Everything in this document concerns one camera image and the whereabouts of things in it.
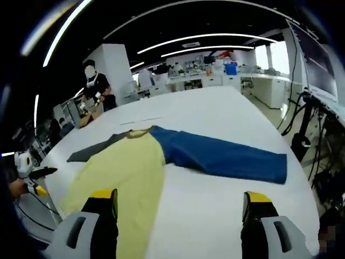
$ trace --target black shirt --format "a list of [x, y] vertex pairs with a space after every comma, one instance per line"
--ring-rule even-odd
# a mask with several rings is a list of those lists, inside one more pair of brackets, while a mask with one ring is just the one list
[[[97, 75], [90, 77], [87, 82], [91, 82], [95, 79]], [[94, 85], [91, 87], [84, 88], [84, 95], [87, 99], [94, 98], [97, 92], [103, 94], [107, 88], [110, 87], [107, 77], [104, 74], [98, 73], [98, 76], [94, 82]]]

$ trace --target ceiling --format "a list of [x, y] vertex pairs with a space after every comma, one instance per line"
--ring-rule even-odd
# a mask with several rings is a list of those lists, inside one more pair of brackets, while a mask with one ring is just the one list
[[[13, 27], [8, 32], [13, 30], [18, 32], [13, 44], [9, 46], [10, 53], [18, 51], [20, 43], [32, 28], [59, 2], [25, 1], [26, 5], [22, 6], [20, 11], [16, 11], [18, 16], [25, 17], [25, 22], [13, 19]], [[142, 49], [168, 40], [206, 33], [242, 33], [259, 36], [273, 29], [287, 27], [282, 16], [256, 6], [228, 1], [201, 1], [155, 11], [136, 19], [104, 39], [107, 34], [131, 18], [158, 6], [175, 2], [178, 1], [123, 1], [120, 6], [116, 1], [92, 1], [68, 27], [48, 66], [42, 69], [44, 58], [55, 35], [78, 5], [62, 15], [44, 34], [24, 65], [20, 65], [22, 70], [27, 71], [13, 90], [14, 95], [11, 99], [11, 107], [15, 107], [17, 103], [28, 107], [21, 110], [18, 115], [18, 118], [22, 118], [20, 121], [32, 118], [33, 103], [38, 92], [40, 93], [38, 120], [46, 118], [52, 107], [78, 92], [85, 84], [82, 61], [102, 43], [124, 44], [131, 66], [142, 61], [149, 65], [162, 61], [162, 54], [182, 50], [181, 45], [185, 43], [198, 41], [201, 46], [244, 45], [249, 38], [208, 37], [184, 40], [137, 54]], [[292, 1], [251, 0], [250, 2], [274, 8], [301, 23], [307, 21], [306, 16]], [[312, 25], [309, 28], [317, 32]], [[283, 40], [282, 35], [270, 38]], [[250, 46], [267, 43], [259, 40]]]

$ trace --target cardboard box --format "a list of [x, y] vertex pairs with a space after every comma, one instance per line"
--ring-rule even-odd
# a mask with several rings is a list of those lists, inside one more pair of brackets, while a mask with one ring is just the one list
[[88, 125], [91, 121], [94, 121], [101, 115], [102, 111], [101, 110], [96, 110], [95, 112], [92, 112], [88, 114], [87, 116], [83, 117], [80, 119], [78, 123], [78, 128], [83, 128], [86, 125]]

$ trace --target curved light strip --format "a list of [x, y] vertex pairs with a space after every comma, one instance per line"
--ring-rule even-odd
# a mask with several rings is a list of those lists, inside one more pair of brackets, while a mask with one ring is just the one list
[[36, 129], [36, 122], [37, 122], [37, 106], [38, 106], [38, 97], [37, 94], [34, 100], [34, 110], [33, 110], [33, 127]]
[[8, 153], [2, 153], [0, 154], [0, 157], [3, 158], [4, 156], [8, 156], [8, 155], [14, 155], [14, 152], [8, 152]]
[[91, 2], [92, 0], [84, 0], [81, 4], [79, 4], [77, 6], [77, 8], [74, 9], [74, 11], [71, 13], [71, 15], [67, 18], [67, 20], [65, 21], [64, 25], [60, 28], [58, 34], [56, 34], [55, 39], [52, 43], [52, 45], [50, 45], [50, 48], [48, 50], [48, 53], [44, 59], [43, 62], [43, 67], [47, 66], [49, 63], [50, 58], [53, 55], [53, 52], [56, 48], [56, 46], [58, 45], [61, 37], [63, 36], [63, 34], [65, 33], [65, 31], [67, 30], [68, 26], [73, 22], [73, 20], [77, 17], [77, 15]]
[[164, 9], [164, 8], [167, 8], [167, 7], [171, 7], [171, 6], [176, 6], [176, 5], [179, 5], [179, 4], [185, 4], [185, 3], [193, 3], [193, 2], [203, 2], [203, 1], [227, 1], [227, 2], [234, 2], [234, 3], [240, 3], [240, 4], [247, 4], [247, 5], [252, 5], [252, 6], [256, 6], [256, 7], [259, 7], [259, 8], [262, 8], [262, 9], [265, 9], [267, 11], [271, 11], [271, 12], [274, 12], [276, 13], [277, 15], [280, 15], [280, 16], [283, 16], [285, 17], [286, 19], [289, 19], [291, 21], [293, 21], [294, 23], [300, 25], [299, 22], [297, 22], [296, 20], [294, 20], [293, 18], [291, 18], [290, 16], [287, 16], [287, 15], [284, 15], [282, 12], [279, 12], [279, 11], [276, 11], [272, 8], [269, 8], [269, 7], [266, 7], [264, 5], [261, 5], [261, 4], [256, 4], [256, 3], [251, 3], [251, 2], [247, 2], [247, 1], [242, 1], [242, 0], [184, 0], [184, 1], [180, 1], [180, 2], [176, 2], [176, 3], [171, 3], [171, 4], [166, 4], [166, 5], [162, 5], [162, 6], [159, 6], [157, 8], [153, 8], [147, 12], [143, 12], [141, 13], [140, 15], [138, 16], [135, 16], [133, 17], [132, 19], [126, 21], [125, 23], [121, 24], [120, 26], [118, 26], [116, 29], [114, 29], [113, 31], [111, 31], [110, 33], [108, 33], [107, 35], [104, 36], [103, 39], [106, 39], [108, 38], [111, 34], [113, 34], [115, 31], [118, 31], [120, 30], [122, 27], [126, 26], [127, 24], [145, 16], [145, 15], [148, 15], [150, 13], [153, 13], [155, 11], [159, 11], [161, 9]]
[[45, 32], [53, 25], [53, 23], [55, 23], [65, 12], [72, 8], [77, 2], [78, 0], [63, 1], [53, 10], [51, 10], [30, 33], [27, 40], [23, 44], [20, 53], [23, 56], [29, 55], [33, 47], [36, 46], [37, 42], [42, 38]]
[[250, 49], [253, 50], [255, 49], [254, 47], [248, 47], [248, 46], [227, 46], [227, 45], [221, 45], [221, 46], [207, 46], [207, 47], [195, 47], [193, 49], [187, 49], [187, 50], [180, 50], [180, 51], [175, 51], [172, 53], [168, 53], [168, 54], [164, 54], [161, 57], [164, 58], [166, 56], [171, 56], [171, 55], [175, 55], [175, 54], [179, 54], [179, 53], [183, 53], [183, 52], [188, 52], [188, 51], [193, 51], [193, 50], [205, 50], [205, 49], [222, 49], [222, 48], [228, 48], [228, 49]]
[[134, 68], [136, 68], [136, 67], [138, 67], [138, 66], [141, 66], [141, 65], [143, 65], [145, 62], [140, 62], [140, 63], [138, 63], [138, 64], [136, 64], [136, 65], [134, 65], [134, 66], [131, 66], [129, 69], [134, 69]]
[[260, 36], [254, 36], [254, 35], [247, 35], [247, 34], [238, 34], [238, 33], [211, 33], [211, 34], [201, 34], [201, 35], [195, 35], [195, 36], [189, 36], [189, 37], [183, 37], [183, 38], [179, 38], [179, 39], [173, 39], [173, 40], [169, 40], [167, 42], [163, 42], [163, 43], [159, 43], [157, 45], [148, 47], [144, 50], [139, 51], [137, 54], [141, 54], [144, 53], [148, 50], [152, 50], [155, 49], [156, 47], [160, 47], [166, 44], [170, 44], [173, 42], [179, 42], [181, 40], [186, 40], [186, 39], [195, 39], [195, 38], [203, 38], [203, 37], [214, 37], [214, 36], [238, 36], [238, 37], [247, 37], [247, 38], [255, 38], [255, 39], [262, 39], [262, 40], [267, 40], [269, 42], [274, 42], [277, 43], [276, 40], [274, 39], [268, 39], [265, 37], [260, 37]]

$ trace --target yellow shirt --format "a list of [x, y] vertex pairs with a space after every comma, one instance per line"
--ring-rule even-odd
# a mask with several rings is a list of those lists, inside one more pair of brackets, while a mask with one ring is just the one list
[[118, 190], [120, 259], [144, 258], [163, 188], [164, 154], [150, 134], [124, 138], [92, 156], [74, 179], [61, 207], [69, 215], [82, 209], [97, 190]]

